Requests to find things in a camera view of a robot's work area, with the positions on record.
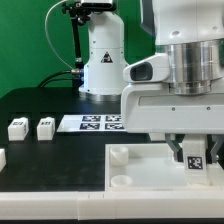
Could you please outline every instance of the green backdrop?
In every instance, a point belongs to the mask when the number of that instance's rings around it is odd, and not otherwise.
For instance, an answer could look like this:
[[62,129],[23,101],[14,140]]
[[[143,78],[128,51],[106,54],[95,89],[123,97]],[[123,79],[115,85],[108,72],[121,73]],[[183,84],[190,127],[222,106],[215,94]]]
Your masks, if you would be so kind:
[[[1,0],[0,97],[12,89],[35,87],[48,75],[67,67],[51,51],[45,36],[48,10],[59,0]],[[125,23],[125,58],[134,63],[154,53],[154,40],[140,28],[139,0],[120,0]],[[61,7],[49,19],[49,33],[61,57],[74,65],[71,23]],[[89,57],[87,25],[80,28],[82,55]],[[67,86],[67,83],[54,85]]]

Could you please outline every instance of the white block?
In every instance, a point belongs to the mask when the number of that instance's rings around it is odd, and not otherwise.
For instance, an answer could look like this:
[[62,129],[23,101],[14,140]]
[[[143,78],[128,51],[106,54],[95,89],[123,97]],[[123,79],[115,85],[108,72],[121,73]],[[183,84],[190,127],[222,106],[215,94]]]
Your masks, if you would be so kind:
[[5,165],[6,165],[5,150],[0,149],[0,172],[2,171]]
[[51,117],[41,119],[37,126],[38,141],[52,140],[54,133],[55,133],[55,119]]
[[14,119],[8,127],[9,141],[23,141],[29,132],[28,119]]
[[208,185],[206,135],[185,135],[182,143],[186,180],[189,184]]

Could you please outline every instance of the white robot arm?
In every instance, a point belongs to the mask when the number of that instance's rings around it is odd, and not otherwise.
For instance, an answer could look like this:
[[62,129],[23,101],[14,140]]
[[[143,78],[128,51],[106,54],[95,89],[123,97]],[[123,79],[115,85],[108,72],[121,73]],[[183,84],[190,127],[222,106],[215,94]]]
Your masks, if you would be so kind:
[[123,70],[124,24],[113,0],[81,0],[81,6],[92,11],[89,26],[90,58],[84,67],[81,97],[97,101],[120,101],[126,86]]
[[[156,35],[156,54],[124,70],[130,85],[122,94],[123,125],[129,132],[165,133],[175,159],[180,147],[170,134],[185,134],[186,170],[192,154],[206,167],[207,135],[216,142],[212,162],[224,140],[224,0],[141,0],[141,5],[143,27]],[[202,178],[189,175],[190,183],[209,183],[206,168],[197,172]]]

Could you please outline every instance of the paper sheet with markers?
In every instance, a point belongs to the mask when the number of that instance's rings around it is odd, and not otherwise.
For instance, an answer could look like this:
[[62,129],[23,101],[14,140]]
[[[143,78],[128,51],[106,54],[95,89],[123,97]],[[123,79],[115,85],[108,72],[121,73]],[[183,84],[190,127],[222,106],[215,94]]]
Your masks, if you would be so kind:
[[57,132],[126,131],[121,115],[64,115]]

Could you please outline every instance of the black table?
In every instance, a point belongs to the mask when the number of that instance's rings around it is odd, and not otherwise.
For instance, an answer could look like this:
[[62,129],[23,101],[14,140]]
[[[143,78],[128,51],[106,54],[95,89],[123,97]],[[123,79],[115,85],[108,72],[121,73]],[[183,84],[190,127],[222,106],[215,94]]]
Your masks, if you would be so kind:
[[[71,88],[22,88],[0,100],[0,147],[7,166],[0,173],[0,192],[104,191],[105,144],[148,143],[147,134],[126,132],[55,133],[53,141],[39,142],[41,118],[54,117],[56,129],[65,114],[120,114],[119,102],[80,99]],[[22,142],[9,142],[7,127],[15,118],[29,119]],[[116,223],[223,223],[223,220],[116,220]],[[0,221],[0,223],[114,223],[102,221]]]

